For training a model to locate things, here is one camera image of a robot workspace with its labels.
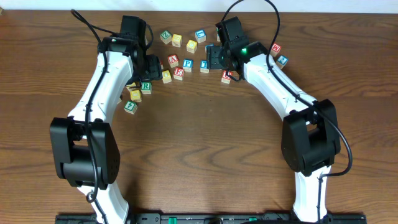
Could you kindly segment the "red E block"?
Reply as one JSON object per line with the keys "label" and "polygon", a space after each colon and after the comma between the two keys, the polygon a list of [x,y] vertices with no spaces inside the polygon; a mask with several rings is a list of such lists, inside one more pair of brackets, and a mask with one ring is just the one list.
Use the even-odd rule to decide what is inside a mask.
{"label": "red E block", "polygon": [[174,79],[182,81],[183,80],[183,76],[184,76],[184,69],[182,69],[180,67],[175,67]]}

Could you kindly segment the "yellow block top row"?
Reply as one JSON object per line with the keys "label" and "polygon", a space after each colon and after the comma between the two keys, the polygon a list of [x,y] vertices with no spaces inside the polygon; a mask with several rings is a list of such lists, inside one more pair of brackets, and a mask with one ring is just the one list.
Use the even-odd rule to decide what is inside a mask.
{"label": "yellow block top row", "polygon": [[172,36],[172,45],[174,47],[181,47],[182,45],[182,36],[179,34],[174,34]]}

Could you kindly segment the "green Z block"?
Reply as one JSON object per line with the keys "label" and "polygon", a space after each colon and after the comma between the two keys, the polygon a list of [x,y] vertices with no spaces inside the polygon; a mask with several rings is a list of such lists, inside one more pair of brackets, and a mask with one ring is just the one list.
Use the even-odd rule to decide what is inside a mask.
{"label": "green Z block", "polygon": [[168,30],[164,30],[160,33],[160,39],[164,44],[168,44],[172,41],[172,34]]}

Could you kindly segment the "blue l block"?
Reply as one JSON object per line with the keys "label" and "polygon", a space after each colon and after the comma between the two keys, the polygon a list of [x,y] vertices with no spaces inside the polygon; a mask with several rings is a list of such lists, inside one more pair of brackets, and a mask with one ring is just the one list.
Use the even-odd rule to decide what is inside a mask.
{"label": "blue l block", "polygon": [[209,49],[210,47],[212,47],[212,46],[214,46],[214,44],[208,44],[208,45],[206,45],[206,46],[205,46],[205,53],[207,53],[208,49]]}
{"label": "blue l block", "polygon": [[198,43],[202,43],[206,41],[206,32],[203,29],[197,30],[195,32],[195,38]]}

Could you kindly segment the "blue T block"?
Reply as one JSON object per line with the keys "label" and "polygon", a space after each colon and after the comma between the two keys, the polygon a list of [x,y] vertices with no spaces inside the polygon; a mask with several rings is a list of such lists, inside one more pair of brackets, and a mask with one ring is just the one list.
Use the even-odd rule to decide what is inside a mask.
{"label": "blue T block", "polygon": [[209,68],[208,68],[208,63],[207,63],[206,60],[201,60],[201,63],[200,63],[200,72],[201,72],[201,73],[209,73],[209,72],[210,72],[210,70],[209,70]]}

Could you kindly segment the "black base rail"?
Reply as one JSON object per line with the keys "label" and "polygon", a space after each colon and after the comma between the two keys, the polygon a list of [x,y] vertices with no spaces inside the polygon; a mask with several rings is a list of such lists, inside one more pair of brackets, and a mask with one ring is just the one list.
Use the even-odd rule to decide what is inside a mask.
{"label": "black base rail", "polygon": [[[130,224],[239,224],[239,223],[300,223],[291,213],[265,213],[263,215],[161,215],[140,213],[129,215]],[[327,214],[322,220],[327,224],[367,224],[365,215]]]}

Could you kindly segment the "green R block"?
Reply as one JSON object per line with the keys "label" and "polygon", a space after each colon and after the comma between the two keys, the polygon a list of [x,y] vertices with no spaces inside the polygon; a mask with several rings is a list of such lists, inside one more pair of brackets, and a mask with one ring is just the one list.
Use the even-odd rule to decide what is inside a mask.
{"label": "green R block", "polygon": [[142,82],[141,83],[141,92],[145,95],[150,95],[152,93],[152,83],[151,82]]}

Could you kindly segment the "blue P block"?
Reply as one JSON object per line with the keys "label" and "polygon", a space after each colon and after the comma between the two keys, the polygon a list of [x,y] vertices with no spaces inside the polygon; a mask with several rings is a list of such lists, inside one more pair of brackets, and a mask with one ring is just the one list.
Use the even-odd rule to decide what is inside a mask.
{"label": "blue P block", "polygon": [[183,69],[185,72],[192,72],[193,68],[193,60],[191,59],[184,59],[183,60]]}

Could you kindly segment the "blue 2 block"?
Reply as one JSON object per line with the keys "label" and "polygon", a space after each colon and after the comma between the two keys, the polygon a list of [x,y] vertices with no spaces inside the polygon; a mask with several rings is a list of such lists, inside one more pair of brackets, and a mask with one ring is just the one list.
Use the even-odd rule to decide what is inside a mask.
{"label": "blue 2 block", "polygon": [[286,66],[286,64],[287,64],[287,62],[289,61],[289,59],[286,57],[286,56],[284,56],[284,55],[281,55],[277,60],[276,60],[276,65],[282,70],[285,66]]}

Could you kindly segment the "yellow block second row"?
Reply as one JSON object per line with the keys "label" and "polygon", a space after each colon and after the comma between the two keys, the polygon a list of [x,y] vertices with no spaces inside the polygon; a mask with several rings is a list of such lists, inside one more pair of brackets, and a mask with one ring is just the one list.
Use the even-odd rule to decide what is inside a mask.
{"label": "yellow block second row", "polygon": [[194,54],[197,51],[198,43],[194,40],[189,40],[187,42],[187,51]]}

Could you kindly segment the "red M block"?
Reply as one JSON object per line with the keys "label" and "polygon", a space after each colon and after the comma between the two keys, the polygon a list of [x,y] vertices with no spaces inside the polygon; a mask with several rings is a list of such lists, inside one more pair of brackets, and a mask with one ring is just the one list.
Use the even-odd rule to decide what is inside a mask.
{"label": "red M block", "polygon": [[282,47],[279,44],[273,43],[270,49],[270,55],[276,57],[280,53],[281,49]]}

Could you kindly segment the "red U block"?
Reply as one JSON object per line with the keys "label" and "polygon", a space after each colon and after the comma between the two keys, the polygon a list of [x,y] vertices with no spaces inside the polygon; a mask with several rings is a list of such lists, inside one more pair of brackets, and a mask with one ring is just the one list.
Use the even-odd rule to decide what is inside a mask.
{"label": "red U block", "polygon": [[221,82],[230,84],[233,73],[231,71],[224,70],[221,77]]}

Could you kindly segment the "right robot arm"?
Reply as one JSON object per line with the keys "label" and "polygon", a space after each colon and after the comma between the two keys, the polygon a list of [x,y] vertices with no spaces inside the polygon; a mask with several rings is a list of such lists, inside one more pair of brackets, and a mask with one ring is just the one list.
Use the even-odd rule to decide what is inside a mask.
{"label": "right robot arm", "polygon": [[327,215],[326,181],[341,150],[334,104],[301,90],[260,42],[209,46],[206,60],[212,70],[237,72],[276,110],[282,120],[282,155],[295,173],[295,216],[302,222],[321,221]]}

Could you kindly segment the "blue L block top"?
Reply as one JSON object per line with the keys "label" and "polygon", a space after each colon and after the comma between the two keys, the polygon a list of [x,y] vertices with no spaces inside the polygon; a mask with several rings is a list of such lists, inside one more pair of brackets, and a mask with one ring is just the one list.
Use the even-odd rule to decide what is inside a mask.
{"label": "blue L block top", "polygon": [[195,32],[195,38],[198,43],[202,43],[206,41],[206,32],[203,29],[197,30]]}

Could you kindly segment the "red A block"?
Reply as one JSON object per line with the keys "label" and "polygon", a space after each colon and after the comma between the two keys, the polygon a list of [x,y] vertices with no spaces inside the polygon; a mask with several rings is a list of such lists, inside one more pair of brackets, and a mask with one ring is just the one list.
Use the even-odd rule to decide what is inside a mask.
{"label": "red A block", "polygon": [[169,55],[167,60],[171,68],[177,67],[179,65],[179,59],[176,54]]}

